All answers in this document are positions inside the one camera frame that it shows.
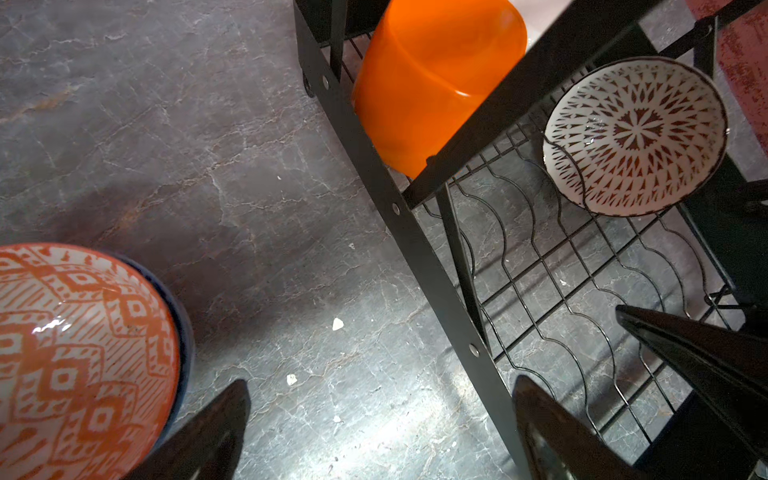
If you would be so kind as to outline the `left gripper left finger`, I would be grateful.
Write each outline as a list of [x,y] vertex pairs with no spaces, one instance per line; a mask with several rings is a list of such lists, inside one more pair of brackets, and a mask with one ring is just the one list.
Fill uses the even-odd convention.
[[250,416],[247,382],[237,379],[125,475],[127,479],[232,479]]

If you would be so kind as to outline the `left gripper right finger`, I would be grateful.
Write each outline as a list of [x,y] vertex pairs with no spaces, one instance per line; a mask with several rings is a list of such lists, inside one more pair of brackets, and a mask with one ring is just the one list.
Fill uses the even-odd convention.
[[643,479],[527,376],[514,385],[518,434],[532,479]]

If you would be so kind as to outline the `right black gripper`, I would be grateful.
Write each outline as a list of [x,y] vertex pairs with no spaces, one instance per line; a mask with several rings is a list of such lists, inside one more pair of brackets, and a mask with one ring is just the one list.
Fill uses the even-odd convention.
[[634,462],[647,479],[747,479],[767,460],[767,340],[629,305],[617,322],[693,388]]

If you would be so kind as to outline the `white lattice patterned bowl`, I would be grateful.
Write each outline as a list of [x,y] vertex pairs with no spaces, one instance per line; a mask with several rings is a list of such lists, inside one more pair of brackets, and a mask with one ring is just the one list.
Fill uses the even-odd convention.
[[635,217],[692,195],[720,167],[728,116],[713,80],[661,56],[609,63],[571,86],[543,134],[560,193],[593,213]]

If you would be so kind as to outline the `orange square bowl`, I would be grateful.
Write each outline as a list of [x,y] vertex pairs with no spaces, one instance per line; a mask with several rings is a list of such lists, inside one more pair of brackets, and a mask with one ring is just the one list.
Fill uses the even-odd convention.
[[382,161],[414,179],[525,55],[509,1],[389,3],[352,104]]

